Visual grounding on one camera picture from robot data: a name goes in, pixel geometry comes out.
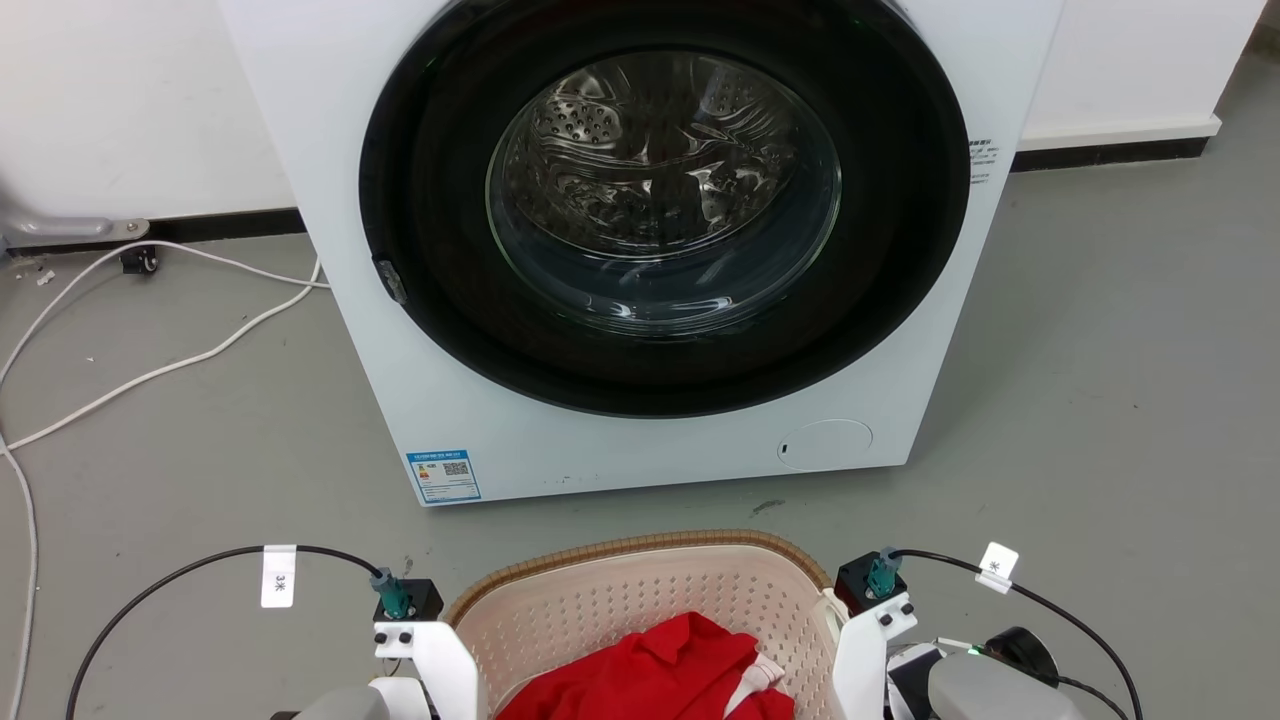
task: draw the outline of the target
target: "black round door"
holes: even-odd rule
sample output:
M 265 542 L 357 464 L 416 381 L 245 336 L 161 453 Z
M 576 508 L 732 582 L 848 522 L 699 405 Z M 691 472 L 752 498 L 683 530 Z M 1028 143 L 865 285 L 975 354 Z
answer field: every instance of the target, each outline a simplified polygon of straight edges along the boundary
M 579 410 L 795 392 L 942 272 L 969 151 L 882 0 L 463 0 L 374 110 L 360 201 L 440 347 Z

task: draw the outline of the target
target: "white washing machine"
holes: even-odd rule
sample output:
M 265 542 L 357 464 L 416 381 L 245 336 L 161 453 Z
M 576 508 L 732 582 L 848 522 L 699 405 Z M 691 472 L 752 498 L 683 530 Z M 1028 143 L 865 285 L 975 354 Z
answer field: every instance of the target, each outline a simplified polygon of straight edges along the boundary
M 223 9 L 442 505 L 905 462 L 1061 0 Z

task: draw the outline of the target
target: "floor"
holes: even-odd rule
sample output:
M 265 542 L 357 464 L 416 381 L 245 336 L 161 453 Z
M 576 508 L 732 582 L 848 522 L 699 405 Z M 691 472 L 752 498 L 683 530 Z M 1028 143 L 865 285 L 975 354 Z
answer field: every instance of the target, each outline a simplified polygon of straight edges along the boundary
M 1274 715 L 1280 65 L 1243 60 L 1220 115 L 1198 160 L 1011 179 L 904 468 L 424 511 L 332 297 L 314 293 L 223 356 L 15 454 L 42 538 L 22 716 L 60 715 L 115 610 L 224 548 L 330 544 L 431 577 L 448 600 L 544 552 L 723 527 L 778 533 L 828 570 L 884 544 L 975 559 L 998 539 L 1023 553 L 1020 582 L 1112 642 L 1149 717 Z M 305 237 L 210 250 L 293 275 L 312 263 Z M 5 268 L 5 354 L 91 259 Z M 294 292 L 172 252 L 164 263 L 150 279 L 93 275 L 49 322 L 0 395 L 10 439 Z M 0 466 L 5 702 L 26 562 L 20 495 Z M 99 655 L 79 716 L 265 719 L 379 673 L 358 571 L 301 559 L 287 611 L 257 607 L 259 573 L 253 559 L 221 562 L 134 611 Z M 1053 616 L 950 568 L 905 573 L 919 637 L 1024 624 L 1065 674 L 1126 705 L 1106 659 Z

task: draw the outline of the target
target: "gray metal bracket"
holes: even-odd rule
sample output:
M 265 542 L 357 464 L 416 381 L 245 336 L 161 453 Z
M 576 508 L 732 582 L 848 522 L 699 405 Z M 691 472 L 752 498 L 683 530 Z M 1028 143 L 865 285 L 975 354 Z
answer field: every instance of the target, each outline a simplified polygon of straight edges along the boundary
M 52 218 L 23 208 L 0 187 L 0 251 L 138 240 L 151 224 L 141 218 Z

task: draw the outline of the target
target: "red cloth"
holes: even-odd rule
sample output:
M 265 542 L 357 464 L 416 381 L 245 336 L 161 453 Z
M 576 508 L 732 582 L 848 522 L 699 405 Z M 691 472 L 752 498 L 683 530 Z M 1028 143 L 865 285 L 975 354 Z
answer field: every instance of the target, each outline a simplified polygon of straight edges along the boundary
M 722 720 L 755 655 L 751 635 L 687 612 L 534 678 L 498 720 Z M 794 717 L 795 702 L 768 689 L 728 720 Z

